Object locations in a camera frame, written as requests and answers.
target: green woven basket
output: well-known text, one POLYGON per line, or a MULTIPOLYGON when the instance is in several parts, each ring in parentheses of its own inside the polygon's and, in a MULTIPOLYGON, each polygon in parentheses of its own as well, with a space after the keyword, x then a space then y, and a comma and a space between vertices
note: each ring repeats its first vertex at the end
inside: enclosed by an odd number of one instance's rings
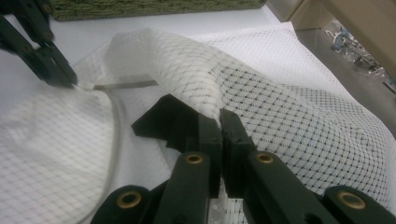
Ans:
POLYGON ((266 0, 50 0, 57 21, 252 9, 266 0))

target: white table surface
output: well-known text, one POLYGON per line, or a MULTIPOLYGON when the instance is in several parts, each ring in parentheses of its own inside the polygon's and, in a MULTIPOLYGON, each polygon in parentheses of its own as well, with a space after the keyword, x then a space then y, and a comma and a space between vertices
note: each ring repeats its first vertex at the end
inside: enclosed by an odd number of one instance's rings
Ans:
MULTIPOLYGON (((6 18, 24 34, 13 16, 6 18)), ((147 27, 179 35, 202 35, 249 27, 279 24, 265 6, 260 9, 133 17, 94 21, 50 21, 54 43, 74 64, 117 33, 129 33, 147 27)), ((16 55, 0 50, 0 117, 26 97, 40 82, 16 55)))

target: white mesh fabric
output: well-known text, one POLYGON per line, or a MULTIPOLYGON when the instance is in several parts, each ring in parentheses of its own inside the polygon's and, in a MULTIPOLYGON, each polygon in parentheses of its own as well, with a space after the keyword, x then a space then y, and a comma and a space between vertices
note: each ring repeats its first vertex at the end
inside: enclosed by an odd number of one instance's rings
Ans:
POLYGON ((273 81, 351 98, 329 69, 299 42, 291 22, 192 39, 228 53, 273 81))
POLYGON ((77 223, 106 189, 111 102, 42 84, 0 120, 1 223, 77 223))
POLYGON ((389 144, 393 146, 390 149, 390 155, 387 161, 387 171, 389 176, 389 210, 396 215, 396 140, 389 136, 389 144))
POLYGON ((149 81, 147 55, 139 55, 147 35, 134 35, 134 44, 128 35, 115 35, 113 39, 73 66, 78 74, 78 86, 91 90, 94 86, 129 84, 149 81))
MULTIPOLYGON (((251 31, 249 35, 260 39, 251 31)), ((145 73, 198 112, 216 120, 220 108, 237 113, 258 149, 275 152, 309 189, 322 193, 332 185, 347 185, 388 204, 385 158, 391 147, 386 139, 389 131, 324 66, 311 64, 304 74, 306 64, 295 59, 296 71, 278 68, 269 78, 218 49, 152 30, 117 36, 111 46, 122 49, 120 57, 128 64, 118 63, 117 69, 129 70, 131 80, 142 76, 134 72, 141 65, 134 64, 134 57, 144 58, 145 73), (125 58, 128 51, 131 60, 125 58), (299 74, 280 77, 287 72, 299 74)), ((115 53, 107 60, 117 58, 115 53)), ((259 59, 254 64, 262 71, 267 69, 257 65, 259 59)))

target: black clamp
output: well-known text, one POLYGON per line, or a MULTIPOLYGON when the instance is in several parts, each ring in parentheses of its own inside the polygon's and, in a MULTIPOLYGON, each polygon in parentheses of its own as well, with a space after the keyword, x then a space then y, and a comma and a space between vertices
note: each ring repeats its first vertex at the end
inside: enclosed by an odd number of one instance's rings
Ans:
POLYGON ((219 196, 219 173, 228 196, 243 199, 249 224, 396 224, 392 213, 356 189, 331 187, 323 196, 308 190, 279 157, 257 150, 235 113, 220 110, 220 122, 221 131, 175 97, 160 99, 133 129, 178 146, 182 154, 171 177, 152 191, 114 191, 92 224, 206 224, 209 199, 219 196))
POLYGON ((4 0, 0 5, 0 49, 18 55, 38 78, 51 86, 72 88, 77 76, 53 44, 49 26, 52 8, 48 0, 4 0), (3 16, 13 14, 40 47, 35 49, 3 16))

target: brass screw insert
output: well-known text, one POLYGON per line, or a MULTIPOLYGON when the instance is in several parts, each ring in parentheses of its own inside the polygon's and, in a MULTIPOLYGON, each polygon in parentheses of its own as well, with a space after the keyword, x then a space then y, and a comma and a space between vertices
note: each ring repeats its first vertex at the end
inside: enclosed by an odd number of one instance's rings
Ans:
POLYGON ((142 201, 142 195, 136 190, 123 192, 117 199, 117 205, 120 208, 132 208, 142 201))
POLYGON ((256 158, 259 162, 263 162, 263 163, 271 163, 274 161, 274 158, 265 152, 257 154, 256 158))
POLYGON ((52 8, 50 8, 50 6, 49 5, 47 5, 47 4, 43 4, 43 9, 44 9, 44 11, 46 11, 47 13, 51 13, 51 11, 52 11, 52 8))
POLYGON ((341 191, 338 193, 338 200, 348 207, 354 209, 363 209, 366 207, 366 202, 356 194, 341 191))
POLYGON ((191 164, 197 164, 203 160, 204 160, 204 158, 202 158, 202 156, 196 155, 196 154, 192 154, 186 158, 186 161, 191 164))

